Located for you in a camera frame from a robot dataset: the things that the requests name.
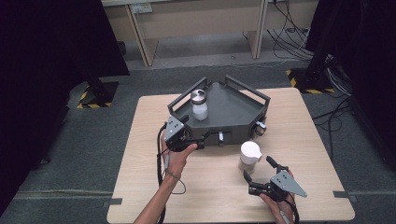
finger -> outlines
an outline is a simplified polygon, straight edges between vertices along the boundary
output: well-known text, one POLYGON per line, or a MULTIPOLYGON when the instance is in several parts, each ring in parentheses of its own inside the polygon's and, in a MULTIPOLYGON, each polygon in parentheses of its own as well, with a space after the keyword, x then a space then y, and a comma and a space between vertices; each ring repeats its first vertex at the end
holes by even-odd
POLYGON ((293 172, 291 171, 291 169, 289 169, 289 174, 291 175, 291 177, 294 178, 293 172))
POLYGON ((161 152, 164 152, 166 149, 168 149, 164 137, 165 137, 165 132, 163 132, 163 135, 161 136, 161 152))
POLYGON ((186 147, 186 149, 184 149, 183 153, 186 155, 186 158, 187 158, 197 148, 198 148, 198 145, 193 143, 193 144, 189 145, 188 147, 186 147))
POLYGON ((274 200, 272 200, 270 197, 268 197, 265 194, 260 194, 260 197, 262 198, 263 201, 265 201, 268 206, 270 206, 271 211, 273 211, 273 213, 279 213, 279 207, 277 206, 277 203, 274 202, 274 200))

floor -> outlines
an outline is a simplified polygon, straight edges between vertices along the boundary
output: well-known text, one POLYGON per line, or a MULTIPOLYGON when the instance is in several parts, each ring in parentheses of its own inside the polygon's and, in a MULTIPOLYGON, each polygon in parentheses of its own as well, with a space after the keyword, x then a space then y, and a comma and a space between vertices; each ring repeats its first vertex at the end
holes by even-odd
MULTIPOLYGON (((293 44, 296 51, 301 51, 299 48, 304 46, 306 40, 304 35, 301 39, 293 31, 290 30, 287 34, 283 31, 280 36, 293 44)), ((247 63, 274 63, 270 66, 276 66, 285 61, 294 60, 293 55, 280 47, 276 46, 274 49, 274 44, 273 38, 265 33, 262 38, 261 57, 253 59, 243 33, 171 37, 160 40, 153 65, 150 67, 145 67, 143 64, 138 46, 134 41, 125 42, 127 50, 124 59, 130 71, 195 66, 233 66, 247 63)))

hazard stripe mat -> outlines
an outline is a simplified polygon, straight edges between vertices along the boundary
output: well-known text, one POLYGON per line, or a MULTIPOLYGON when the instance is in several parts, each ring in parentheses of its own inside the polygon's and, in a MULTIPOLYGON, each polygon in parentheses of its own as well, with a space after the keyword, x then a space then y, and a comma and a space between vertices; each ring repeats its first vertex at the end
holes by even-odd
POLYGON ((102 107, 110 107, 111 106, 111 102, 106 102, 103 105, 99 105, 99 104, 83 104, 82 101, 87 97, 88 94, 88 90, 89 87, 82 93, 81 95, 81 99, 79 100, 78 109, 82 109, 82 108, 102 108, 102 107))
MULTIPOLYGON (((286 71, 286 75, 288 75, 288 78, 289 78, 289 81, 290 81, 290 85, 292 87, 294 87, 294 88, 299 89, 297 80, 294 77, 293 73, 290 70, 288 70, 288 71, 286 71)), ((301 93, 327 93, 327 92, 333 93, 334 89, 307 89, 307 90, 299 89, 299 91, 301 93)))

black cable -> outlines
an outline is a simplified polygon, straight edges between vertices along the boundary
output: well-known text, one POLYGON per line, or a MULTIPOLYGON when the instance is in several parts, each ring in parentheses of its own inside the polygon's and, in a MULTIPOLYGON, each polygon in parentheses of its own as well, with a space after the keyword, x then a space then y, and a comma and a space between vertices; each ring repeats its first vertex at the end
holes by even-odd
MULTIPOLYGON (((334 56, 335 56, 335 58, 338 58, 341 61, 342 61, 343 57, 348 52, 353 50, 353 47, 356 46, 356 44, 359 42, 359 41, 357 41, 357 39, 359 40, 359 38, 361 36, 361 32, 363 31, 363 28, 364 28, 364 24, 366 23, 366 17, 368 14, 367 0, 360 0, 360 7, 361 7, 360 22, 357 26, 355 33, 352 35, 352 37, 349 38, 348 44, 345 44, 341 50, 338 50, 339 48, 337 48, 337 43, 334 42, 334 49, 335 49, 334 56)), ((333 60, 334 60, 334 57, 330 61, 326 61, 326 63, 323 65, 323 67, 324 68, 330 67, 333 63, 333 60)))
POLYGON ((349 109, 349 110, 343 111, 343 112, 341 112, 340 114, 338 114, 338 115, 335 116, 335 118, 336 118, 336 119, 339 121, 339 123, 340 123, 339 127, 337 127, 336 129, 328 130, 328 129, 326 129, 326 128, 324 128, 324 127, 321 126, 321 125, 325 124, 327 121, 324 121, 324 122, 322 122, 322 123, 320 123, 320 124, 317 124, 317 123, 316 123, 315 126, 318 126, 319 128, 323 129, 323 130, 326 131, 326 132, 332 132, 332 133, 338 132, 338 131, 340 131, 341 128, 343 127, 343 121, 341 121, 341 119, 339 119, 339 117, 341 117, 343 114, 345 114, 345 113, 347 113, 347 112, 350 112, 350 111, 352 111, 352 110, 349 109))
POLYGON ((291 53, 290 51, 288 51, 288 49, 287 48, 285 48, 285 47, 283 47, 282 45, 280 45, 278 42, 277 42, 277 39, 275 39, 273 36, 272 36, 272 34, 271 34, 271 32, 269 31, 269 30, 267 30, 267 33, 271 36, 271 38, 275 41, 275 44, 274 44, 274 47, 273 47, 273 51, 274 51, 274 55, 277 57, 277 58, 279 58, 279 59, 296 59, 296 60, 301 60, 301 61, 309 61, 309 60, 307 60, 307 59, 304 59, 304 58, 298 58, 297 56, 295 56, 294 55, 294 57, 292 57, 292 56, 290 56, 290 57, 281 57, 281 56, 278 56, 277 54, 276 54, 276 52, 275 52, 275 45, 278 45, 278 46, 280 46, 282 49, 284 49, 285 51, 287 51, 289 54, 291 54, 291 55, 293 55, 293 53, 291 53))
MULTIPOLYGON (((344 107, 339 108, 338 110, 342 110, 342 109, 345 109, 345 108, 348 108, 348 107, 349 107, 349 105, 346 105, 346 106, 344 106, 344 107)), ((332 110, 332 111, 330 111, 330 112, 327 112, 327 113, 324 113, 324 114, 322 114, 322 115, 313 117, 312 119, 320 119, 320 118, 322 118, 322 117, 325 117, 326 115, 332 114, 333 112, 334 112, 334 110, 332 110)))
POLYGON ((248 37, 245 35, 245 31, 242 32, 242 36, 244 36, 245 39, 248 40, 248 37))
POLYGON ((311 52, 311 51, 309 51, 309 50, 307 50, 307 49, 303 49, 303 48, 302 48, 302 45, 299 45, 297 42, 295 42, 295 41, 293 40, 293 38, 291 38, 291 36, 289 35, 288 30, 286 30, 285 33, 286 33, 286 35, 289 37, 289 39, 291 40, 291 42, 293 42, 296 46, 298 46, 298 48, 297 48, 296 46, 293 45, 296 49, 300 50, 301 53, 304 53, 304 54, 309 55, 309 56, 314 56, 314 53, 313 53, 313 52, 311 52))
MULTIPOLYGON (((166 128, 166 123, 161 127, 160 131, 158 132, 157 136, 157 177, 158 177, 158 186, 160 186, 163 183, 163 176, 162 176, 162 167, 161 167, 161 159, 162 159, 162 153, 161 153, 161 133, 163 130, 166 128)), ((163 220, 165 219, 165 213, 166 213, 166 206, 163 208, 163 211, 161 212, 160 219, 158 220, 159 224, 163 224, 163 220)))
MULTIPOLYGON (((282 40, 283 42, 285 42, 285 44, 290 45, 290 46, 293 47, 293 48, 296 48, 294 45, 292 45, 291 43, 289 43, 288 41, 286 41, 286 40, 284 40, 282 37, 280 37, 280 34, 277 34, 275 30, 273 30, 273 32, 274 32, 274 34, 276 34, 277 39, 280 39, 280 40, 282 40)), ((291 53, 291 54, 293 54, 294 56, 301 57, 301 58, 303 58, 303 59, 305 59, 305 60, 311 60, 311 59, 308 58, 307 56, 302 55, 302 54, 298 53, 297 51, 295 51, 295 49, 289 49, 288 47, 285 46, 285 44, 283 44, 283 43, 281 43, 281 42, 278 42, 278 45, 279 45, 279 44, 281 44, 284 48, 288 49, 288 52, 289 52, 289 50, 293 51, 294 53, 291 53)))
POLYGON ((332 162, 333 149, 332 149, 332 117, 334 117, 335 113, 338 111, 338 108, 347 100, 349 97, 344 99, 332 112, 328 120, 328 128, 329 128, 329 143, 330 143, 330 161, 332 162))
MULTIPOLYGON (((282 30, 281 30, 280 34, 278 35, 278 34, 274 31, 274 33, 277 35, 277 38, 274 38, 274 37, 271 35, 271 33, 267 30, 267 32, 269 33, 269 35, 270 35, 270 36, 273 38, 273 40, 276 42, 276 43, 274 44, 274 54, 275 54, 275 56, 276 56, 277 58, 280 58, 280 59, 296 59, 296 60, 301 60, 301 61, 309 61, 310 59, 307 58, 307 56, 298 53, 298 52, 295 51, 294 49, 289 49, 288 47, 285 46, 285 44, 283 44, 283 43, 281 43, 281 42, 279 41, 279 39, 280 39, 280 40, 282 40, 283 42, 285 42, 287 45, 290 45, 290 46, 292 46, 293 48, 296 48, 296 49, 299 50, 301 53, 310 55, 309 53, 306 53, 305 51, 303 51, 303 50, 301 49, 301 47, 298 47, 298 48, 297 48, 297 47, 295 47, 294 45, 292 45, 291 43, 287 42, 286 40, 284 40, 283 38, 280 37, 280 36, 282 35, 283 31, 286 32, 285 27, 286 27, 287 21, 290 21, 290 22, 293 24, 295 30, 299 30, 300 32, 303 32, 303 31, 301 31, 301 29, 299 29, 299 28, 294 24, 294 22, 292 21, 292 18, 291 18, 291 15, 290 15, 290 11, 289 11, 289 1, 286 2, 286 8, 287 8, 287 11, 288 11, 288 15, 286 15, 286 14, 276 5, 276 2, 274 2, 274 5, 275 5, 275 7, 277 8, 277 10, 278 10, 279 12, 281 12, 281 13, 283 14, 283 16, 285 16, 285 18, 286 18, 286 19, 285 19, 285 22, 284 22, 284 24, 283 24, 283 27, 282 27, 282 30), (293 56, 295 56, 295 57, 286 58, 286 57, 280 57, 280 56, 276 55, 276 52, 275 52, 275 45, 280 46, 282 49, 284 49, 284 50, 287 51, 289 54, 291 54, 291 55, 293 55, 293 56)), ((299 37, 304 41, 304 39, 300 36, 300 34, 298 33, 298 31, 297 31, 297 34, 298 34, 299 37)), ((294 40, 291 39, 291 37, 289 36, 289 34, 287 34, 287 35, 288 35, 288 37, 290 38, 291 41, 293 41, 295 44, 297 44, 294 40)))
POLYGON ((292 20, 292 18, 291 18, 290 11, 289 11, 289 0, 287 0, 285 3, 286 3, 286 10, 288 11, 288 14, 285 14, 285 13, 276 5, 276 2, 274 2, 274 6, 276 7, 276 9, 277 9, 280 13, 283 14, 283 16, 286 18, 286 20, 289 21, 297 31, 300 31, 302 34, 304 34, 304 32, 303 32, 296 24, 294 24, 294 22, 293 22, 293 20, 292 20))
POLYGON ((298 214, 297 206, 295 204, 290 203, 288 200, 284 200, 285 203, 287 203, 291 211, 294 213, 294 224, 299 224, 300 223, 300 215, 298 214))
POLYGON ((332 97, 332 98, 334 98, 334 99, 338 99, 338 98, 341 98, 341 97, 343 97, 343 96, 346 96, 345 93, 342 93, 341 95, 338 95, 338 96, 330 95, 328 92, 323 92, 323 93, 325 93, 326 95, 328 95, 328 96, 330 96, 330 97, 332 97))

human hand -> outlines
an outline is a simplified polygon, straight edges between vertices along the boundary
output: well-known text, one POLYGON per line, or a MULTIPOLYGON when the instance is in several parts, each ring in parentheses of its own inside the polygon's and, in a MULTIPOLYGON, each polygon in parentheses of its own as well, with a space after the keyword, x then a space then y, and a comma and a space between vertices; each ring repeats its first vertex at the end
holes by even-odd
POLYGON ((164 134, 161 137, 161 149, 163 154, 163 159, 165 160, 166 156, 169 155, 169 164, 167 168, 167 172, 176 176, 177 178, 181 178, 181 173, 183 172, 184 167, 187 163, 187 157, 198 147, 196 144, 191 144, 186 149, 180 152, 171 151, 168 149, 164 138, 164 134))
MULTIPOLYGON (((289 204, 287 204, 286 202, 277 203, 277 202, 275 202, 274 200, 272 200, 270 197, 268 197, 265 194, 260 194, 260 197, 270 207, 271 213, 273 214, 273 216, 275 218, 276 224, 286 224, 286 221, 281 216, 280 211, 282 211, 285 214, 285 216, 288 218, 290 224, 294 223, 294 221, 293 221, 293 211, 291 210, 291 207, 290 207, 289 204)), ((294 204, 294 194, 290 193, 288 195, 288 197, 286 198, 286 200, 289 203, 294 204)))

